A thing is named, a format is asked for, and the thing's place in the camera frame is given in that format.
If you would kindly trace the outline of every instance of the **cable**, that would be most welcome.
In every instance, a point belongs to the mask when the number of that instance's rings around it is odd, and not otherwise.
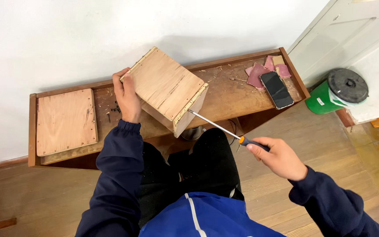
[[[236,123],[233,120],[230,120],[230,119],[228,119],[228,120],[231,121],[235,125],[235,135],[236,135]]]

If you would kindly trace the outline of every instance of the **navy blue jacket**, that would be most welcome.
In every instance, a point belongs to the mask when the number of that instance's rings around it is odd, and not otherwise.
[[[76,236],[282,236],[250,220],[243,201],[203,192],[185,194],[140,230],[140,127],[120,120],[106,136],[96,161],[102,174]],[[290,200],[307,209],[325,236],[379,236],[362,198],[328,175],[309,168],[304,180],[289,182]]]

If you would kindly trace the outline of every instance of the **black lid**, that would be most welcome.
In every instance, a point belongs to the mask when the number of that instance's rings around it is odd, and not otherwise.
[[[368,97],[368,85],[352,70],[336,68],[328,78],[330,90],[340,99],[349,103],[360,103]]]

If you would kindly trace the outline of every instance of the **wooden desk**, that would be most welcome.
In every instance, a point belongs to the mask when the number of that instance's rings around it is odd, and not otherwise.
[[[253,86],[248,85],[243,81],[232,81],[229,79],[239,78],[247,80],[248,75],[245,73],[245,68],[252,66],[255,62],[263,65],[267,55],[283,56],[283,59],[292,74],[292,77],[285,79],[284,82],[294,101],[299,102],[308,98],[309,93],[296,72],[286,51],[284,48],[279,48],[186,66],[189,71],[209,84],[208,94],[206,95],[203,107],[199,114],[205,116],[211,121],[218,121],[229,130],[233,130],[233,126],[227,120],[236,118],[234,121],[239,130],[237,133],[241,135],[249,132],[248,129],[255,128],[261,123],[264,123],[281,113],[283,110],[274,109],[274,105],[265,90],[256,91]],[[36,155],[37,98],[85,88],[93,89],[99,142],[57,154],[38,157]],[[111,111],[111,108],[116,107],[115,100],[112,80],[31,94],[29,114],[29,166],[94,168],[94,164],[89,166],[86,165],[86,159],[83,157],[87,156],[87,158],[90,157],[91,159],[95,159],[103,147],[104,138],[112,128],[117,126],[117,121],[121,118],[121,113]],[[107,112],[110,112],[110,123],[108,122],[106,115]],[[157,145],[156,147],[160,144],[164,144],[165,141],[168,143],[183,142],[180,138],[171,139],[171,131],[145,111],[142,111],[141,113],[140,122],[140,133],[143,139],[152,143],[154,146]],[[205,121],[195,117],[189,124],[188,128],[198,127],[204,124],[206,124]],[[70,159],[81,165],[76,166],[71,164],[71,161],[69,163],[63,162]]]

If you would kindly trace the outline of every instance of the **phone screen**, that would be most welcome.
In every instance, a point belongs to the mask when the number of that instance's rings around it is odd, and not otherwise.
[[[262,74],[260,79],[274,101],[276,108],[281,109],[293,104],[293,99],[277,72]]]

